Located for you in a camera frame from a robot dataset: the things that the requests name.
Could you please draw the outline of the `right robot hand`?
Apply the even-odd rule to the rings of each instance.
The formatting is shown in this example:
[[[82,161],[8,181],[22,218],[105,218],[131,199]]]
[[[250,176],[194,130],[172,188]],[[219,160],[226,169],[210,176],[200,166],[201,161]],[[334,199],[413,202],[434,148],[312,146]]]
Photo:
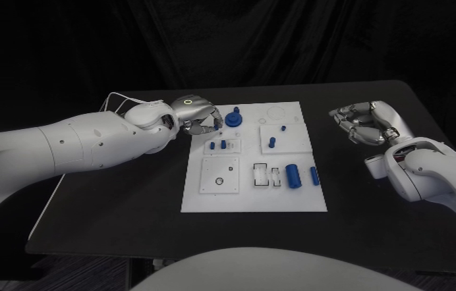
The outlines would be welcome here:
[[[350,104],[330,110],[328,116],[356,144],[393,146],[413,138],[402,117],[383,101]]]

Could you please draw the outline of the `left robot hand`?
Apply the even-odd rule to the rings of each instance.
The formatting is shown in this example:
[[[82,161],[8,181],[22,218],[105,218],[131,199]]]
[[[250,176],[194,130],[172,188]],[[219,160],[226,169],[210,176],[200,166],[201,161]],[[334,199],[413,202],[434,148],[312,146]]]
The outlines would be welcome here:
[[[174,111],[178,126],[187,135],[201,135],[222,129],[223,119],[214,105],[197,95],[177,98],[170,107]],[[211,117],[211,126],[201,123]]]

